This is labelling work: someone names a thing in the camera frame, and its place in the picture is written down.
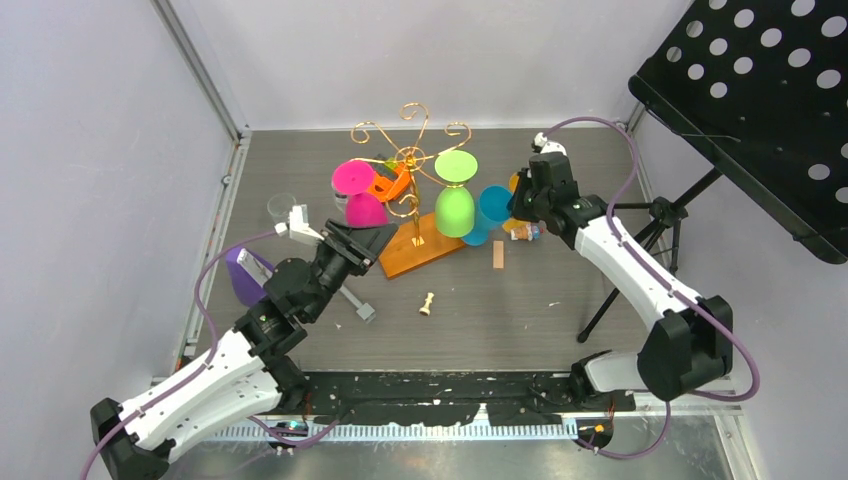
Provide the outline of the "blue plastic wine glass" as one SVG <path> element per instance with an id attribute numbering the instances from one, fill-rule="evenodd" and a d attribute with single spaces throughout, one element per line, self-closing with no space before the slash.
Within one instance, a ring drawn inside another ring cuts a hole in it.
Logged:
<path id="1" fill-rule="evenodd" d="M 483 245 L 492 230 L 501 227 L 509 218 L 509 201 L 512 192 L 501 185 L 490 185 L 482 190 L 477 202 L 474 226 L 462 237 L 462 241 L 472 247 Z"/>

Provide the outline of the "pink plastic wine glass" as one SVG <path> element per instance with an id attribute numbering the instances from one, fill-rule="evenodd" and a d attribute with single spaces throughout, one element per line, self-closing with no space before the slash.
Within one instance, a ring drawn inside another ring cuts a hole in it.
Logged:
<path id="1" fill-rule="evenodd" d="M 346 197 L 344 216 L 351 227 L 366 228 L 389 223 L 383 203 L 369 192 L 376 172 L 368 162 L 352 159 L 333 172 L 331 184 L 335 192 Z"/>

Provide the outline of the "green plastic wine glass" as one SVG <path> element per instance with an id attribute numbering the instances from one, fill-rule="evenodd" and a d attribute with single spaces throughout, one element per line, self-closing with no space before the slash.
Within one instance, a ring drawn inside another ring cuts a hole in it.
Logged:
<path id="1" fill-rule="evenodd" d="M 439 155 L 434 168 L 447 184 L 436 199 L 437 230 L 448 238 L 463 237 L 475 223 L 475 201 L 466 184 L 478 171 L 477 159 L 469 152 L 452 150 Z"/>

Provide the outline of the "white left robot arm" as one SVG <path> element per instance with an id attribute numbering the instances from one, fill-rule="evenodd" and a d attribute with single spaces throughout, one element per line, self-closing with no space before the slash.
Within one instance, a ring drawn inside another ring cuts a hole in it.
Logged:
<path id="1" fill-rule="evenodd" d="M 276 224 L 270 236 L 312 244 L 314 258 L 280 261 L 260 301 L 225 334 L 212 330 L 210 348 L 173 375 L 134 398 L 105 398 L 93 406 L 95 448 L 81 478 L 101 459 L 113 479 L 160 479 L 224 427 L 275 408 L 298 412 L 307 385 L 289 352 L 344 281 L 365 275 L 397 231 L 392 223 L 363 228 L 328 220 L 319 231 L 306 223 Z"/>

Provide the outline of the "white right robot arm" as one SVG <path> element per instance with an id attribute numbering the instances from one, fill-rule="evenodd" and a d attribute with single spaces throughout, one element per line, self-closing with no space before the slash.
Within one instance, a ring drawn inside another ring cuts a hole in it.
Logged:
<path id="1" fill-rule="evenodd" d="M 541 222 L 597 267 L 634 307 L 648 331 L 637 353 L 602 352 L 572 366 L 571 397 L 596 410 L 616 390 L 647 390 L 671 401 L 733 368 L 733 313 L 676 279 L 607 213 L 595 195 L 581 196 L 561 152 L 532 156 L 518 173 L 512 215 Z"/>

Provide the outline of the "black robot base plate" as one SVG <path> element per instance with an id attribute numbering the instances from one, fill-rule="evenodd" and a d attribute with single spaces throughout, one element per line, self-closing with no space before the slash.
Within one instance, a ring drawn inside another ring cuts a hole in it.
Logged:
<path id="1" fill-rule="evenodd" d="M 636 402 L 621 391 L 580 393 L 566 372 L 312 371 L 273 411 L 321 424 L 447 427 L 470 424 L 481 409 L 494 426 L 534 426 L 563 414 L 633 412 Z"/>

